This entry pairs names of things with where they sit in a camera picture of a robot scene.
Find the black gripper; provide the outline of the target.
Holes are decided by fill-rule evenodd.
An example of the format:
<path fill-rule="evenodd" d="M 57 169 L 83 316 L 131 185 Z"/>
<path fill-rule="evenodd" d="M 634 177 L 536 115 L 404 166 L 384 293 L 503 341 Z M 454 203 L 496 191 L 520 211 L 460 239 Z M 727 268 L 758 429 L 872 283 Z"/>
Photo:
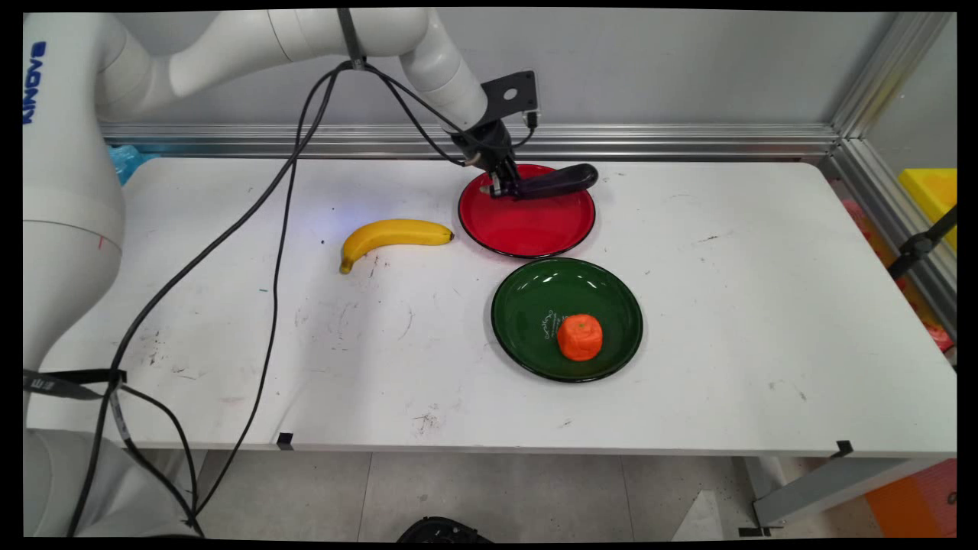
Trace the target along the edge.
<path fill-rule="evenodd" d="M 489 121 L 462 133 L 450 132 L 449 137 L 462 153 L 465 166 L 490 175 L 491 198 L 523 198 L 523 178 L 514 163 L 513 141 L 502 121 Z"/>

